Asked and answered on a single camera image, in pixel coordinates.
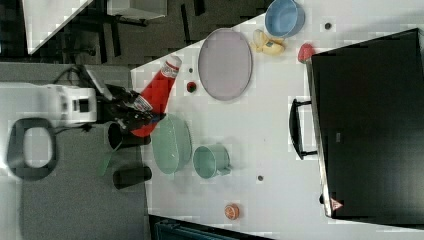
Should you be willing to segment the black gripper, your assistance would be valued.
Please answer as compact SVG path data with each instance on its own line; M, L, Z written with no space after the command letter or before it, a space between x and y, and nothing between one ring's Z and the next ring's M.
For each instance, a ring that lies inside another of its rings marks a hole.
M114 121L123 131L142 128L157 119L153 106L134 90L107 84L96 91L97 122Z

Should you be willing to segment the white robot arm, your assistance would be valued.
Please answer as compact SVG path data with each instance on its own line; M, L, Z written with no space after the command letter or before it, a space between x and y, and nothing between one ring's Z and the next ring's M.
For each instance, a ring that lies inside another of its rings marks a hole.
M1 163L17 179L37 181L57 165L57 154L40 167L28 164L24 153L26 133L34 128L47 132L56 144L55 130L114 121L123 132L151 123L151 105L134 91L111 85L79 87L36 85L25 82L1 84Z

